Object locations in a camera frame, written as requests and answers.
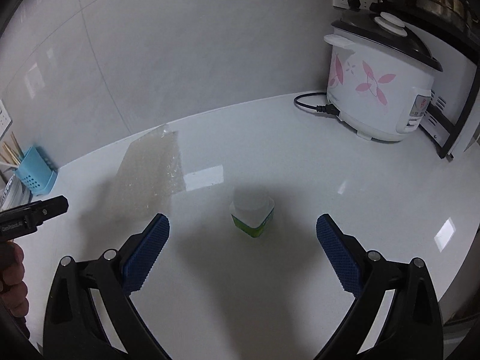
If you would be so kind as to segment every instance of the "lid knob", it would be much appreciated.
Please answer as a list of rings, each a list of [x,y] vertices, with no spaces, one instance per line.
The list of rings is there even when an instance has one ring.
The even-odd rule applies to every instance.
[[[383,29],[399,36],[407,36],[405,23],[397,16],[388,12],[381,12],[380,16],[375,17],[375,22]]]

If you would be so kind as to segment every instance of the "small container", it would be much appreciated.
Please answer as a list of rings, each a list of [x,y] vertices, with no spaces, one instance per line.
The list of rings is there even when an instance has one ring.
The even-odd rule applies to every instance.
[[[28,149],[14,173],[36,196],[50,193],[57,179],[57,173],[49,168],[33,146]]]
[[[273,218],[275,202],[263,187],[236,188],[230,213],[233,223],[253,238],[259,237]]]

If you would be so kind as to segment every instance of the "stack of plates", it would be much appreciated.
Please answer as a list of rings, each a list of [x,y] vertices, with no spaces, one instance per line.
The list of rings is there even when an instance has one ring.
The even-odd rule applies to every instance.
[[[30,190],[22,184],[20,179],[13,175],[8,180],[7,186],[0,200],[0,211],[9,210],[30,202]]]

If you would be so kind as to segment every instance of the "rice cooker foot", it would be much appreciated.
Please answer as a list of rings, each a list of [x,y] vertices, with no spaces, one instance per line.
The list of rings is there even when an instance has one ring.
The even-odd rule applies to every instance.
[[[366,134],[364,134],[364,133],[361,132],[361,131],[358,131],[358,130],[357,130],[357,135],[358,135],[360,138],[363,138],[363,139],[366,139],[366,140],[371,140],[371,136],[366,135]]]

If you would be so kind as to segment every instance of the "blue gripper pad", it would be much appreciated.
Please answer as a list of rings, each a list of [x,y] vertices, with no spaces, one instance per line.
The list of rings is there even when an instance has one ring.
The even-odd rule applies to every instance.
[[[363,289],[361,270],[342,237],[342,231],[330,215],[323,214],[318,218],[317,238],[340,279],[343,289],[358,298]]]
[[[143,233],[132,235],[124,244],[121,251],[126,249],[129,254],[121,264],[122,289],[126,296],[142,288],[169,235],[168,218],[157,214]]]

